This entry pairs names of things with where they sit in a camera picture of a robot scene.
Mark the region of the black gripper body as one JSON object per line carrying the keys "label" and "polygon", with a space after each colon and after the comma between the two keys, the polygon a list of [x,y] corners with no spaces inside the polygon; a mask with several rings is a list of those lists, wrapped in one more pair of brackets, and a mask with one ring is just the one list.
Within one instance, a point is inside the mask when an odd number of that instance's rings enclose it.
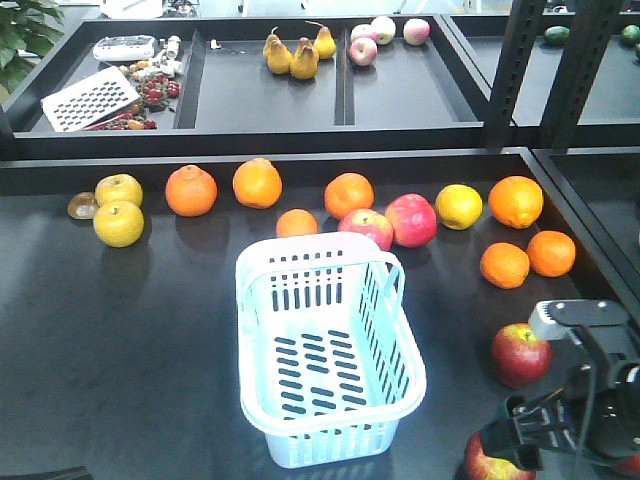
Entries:
{"label": "black gripper body", "polygon": [[505,418],[542,450],[615,465],[639,453],[639,341],[624,326],[571,329],[587,356],[557,389],[505,401]]}

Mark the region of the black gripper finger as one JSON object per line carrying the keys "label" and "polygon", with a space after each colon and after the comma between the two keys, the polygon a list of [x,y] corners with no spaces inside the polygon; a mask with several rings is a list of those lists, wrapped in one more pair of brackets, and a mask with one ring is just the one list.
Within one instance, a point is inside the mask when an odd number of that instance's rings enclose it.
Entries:
{"label": "black gripper finger", "polygon": [[536,303],[528,324],[537,338],[551,341],[574,328],[620,326],[628,320],[625,308],[611,300],[545,300]]}
{"label": "black gripper finger", "polygon": [[484,454],[504,459],[523,471],[543,469],[539,447],[529,441],[515,418],[500,418],[480,430]]}

